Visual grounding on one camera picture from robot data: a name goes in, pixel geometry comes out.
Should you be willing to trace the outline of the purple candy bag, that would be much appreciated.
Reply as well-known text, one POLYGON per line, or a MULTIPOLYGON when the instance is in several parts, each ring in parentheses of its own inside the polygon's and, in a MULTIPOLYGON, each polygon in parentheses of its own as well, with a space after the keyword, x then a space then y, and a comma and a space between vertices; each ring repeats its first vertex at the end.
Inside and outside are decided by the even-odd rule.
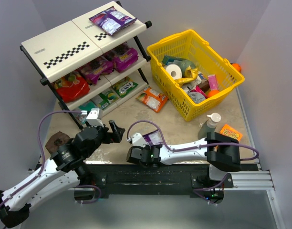
POLYGON ((105 33, 113 36, 115 33, 135 23, 137 18, 132 18, 114 6, 92 16, 89 21, 100 27, 105 33))
POLYGON ((148 134, 143 135, 149 146, 162 145, 163 141, 158 130, 152 131, 148 134))

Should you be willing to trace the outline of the teal candy bag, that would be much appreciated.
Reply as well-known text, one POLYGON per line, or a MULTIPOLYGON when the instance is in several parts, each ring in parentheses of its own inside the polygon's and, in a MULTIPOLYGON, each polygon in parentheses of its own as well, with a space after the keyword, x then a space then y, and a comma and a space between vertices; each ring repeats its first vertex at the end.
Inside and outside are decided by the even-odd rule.
POLYGON ((80 113, 74 113, 73 115, 81 125, 84 125, 87 114, 82 114, 81 111, 91 111, 93 108, 98 108, 98 106, 91 100, 87 101, 75 109, 75 111, 79 111, 80 113))

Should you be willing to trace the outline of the green lime candy bag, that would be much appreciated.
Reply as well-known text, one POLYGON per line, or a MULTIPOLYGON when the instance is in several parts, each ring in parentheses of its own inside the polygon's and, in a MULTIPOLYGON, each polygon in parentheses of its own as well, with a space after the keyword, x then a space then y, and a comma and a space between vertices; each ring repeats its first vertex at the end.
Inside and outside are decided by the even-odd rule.
POLYGON ((118 94, 109 87, 108 89, 102 91, 98 95, 96 95, 94 98, 91 99, 91 101, 102 110, 105 110, 109 105, 113 104, 119 99, 118 94))

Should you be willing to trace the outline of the green fruit candy bag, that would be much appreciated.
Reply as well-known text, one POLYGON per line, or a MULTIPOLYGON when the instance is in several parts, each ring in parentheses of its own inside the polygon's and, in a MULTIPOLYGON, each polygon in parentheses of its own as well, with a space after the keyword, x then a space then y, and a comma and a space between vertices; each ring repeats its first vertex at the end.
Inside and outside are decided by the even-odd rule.
POLYGON ((132 90, 134 90, 138 86, 138 83, 133 81, 130 77, 125 77, 122 80, 118 81, 112 88, 119 95, 119 97, 124 98, 127 96, 132 90))

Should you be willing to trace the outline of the orange candy bag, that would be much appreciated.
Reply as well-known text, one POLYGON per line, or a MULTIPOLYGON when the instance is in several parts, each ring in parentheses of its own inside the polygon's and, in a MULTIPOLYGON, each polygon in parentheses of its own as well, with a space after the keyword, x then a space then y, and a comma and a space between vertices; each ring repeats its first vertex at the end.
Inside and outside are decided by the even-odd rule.
POLYGON ((168 97, 165 94, 152 89, 150 86, 147 86, 136 97, 136 100, 158 113, 168 101, 168 97))

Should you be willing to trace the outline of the red fruit candy bag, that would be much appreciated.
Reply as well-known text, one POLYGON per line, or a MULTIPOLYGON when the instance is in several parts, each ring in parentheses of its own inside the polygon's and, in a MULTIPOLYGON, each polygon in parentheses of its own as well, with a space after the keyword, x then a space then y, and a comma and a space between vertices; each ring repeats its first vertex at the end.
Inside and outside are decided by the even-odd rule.
POLYGON ((73 71, 52 83, 65 103, 76 101, 89 93, 89 85, 78 71, 73 71))

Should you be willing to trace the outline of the magenta grape candy bag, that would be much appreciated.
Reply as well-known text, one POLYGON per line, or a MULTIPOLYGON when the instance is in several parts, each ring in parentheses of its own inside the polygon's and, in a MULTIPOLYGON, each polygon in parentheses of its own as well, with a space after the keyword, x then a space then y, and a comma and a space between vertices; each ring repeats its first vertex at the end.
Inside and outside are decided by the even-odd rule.
POLYGON ((124 42, 106 52, 104 57, 112 62, 115 70, 121 73, 138 60, 138 52, 124 42))

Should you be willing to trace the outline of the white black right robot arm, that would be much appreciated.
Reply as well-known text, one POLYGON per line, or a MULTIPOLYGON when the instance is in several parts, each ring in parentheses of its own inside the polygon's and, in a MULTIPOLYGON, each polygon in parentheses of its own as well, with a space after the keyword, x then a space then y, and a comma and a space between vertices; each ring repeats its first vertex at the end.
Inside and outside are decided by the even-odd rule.
POLYGON ((216 132, 179 145, 165 145, 163 142, 151 145, 140 133, 135 133, 129 143, 131 147, 126 161, 131 164, 155 167, 187 161, 207 161, 210 164, 209 178, 213 181, 221 181, 227 173, 241 171, 238 142, 216 132))

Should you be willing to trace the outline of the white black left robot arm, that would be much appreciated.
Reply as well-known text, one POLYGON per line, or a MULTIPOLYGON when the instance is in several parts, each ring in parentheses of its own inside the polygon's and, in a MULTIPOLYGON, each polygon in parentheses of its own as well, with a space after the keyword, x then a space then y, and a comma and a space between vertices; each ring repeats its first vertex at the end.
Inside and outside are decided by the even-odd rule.
POLYGON ((0 190, 0 220, 7 228, 25 221, 32 207, 66 188, 88 185, 92 179, 84 160, 101 144, 120 143, 125 132, 114 121, 89 126, 60 146, 35 172, 14 187, 0 190))

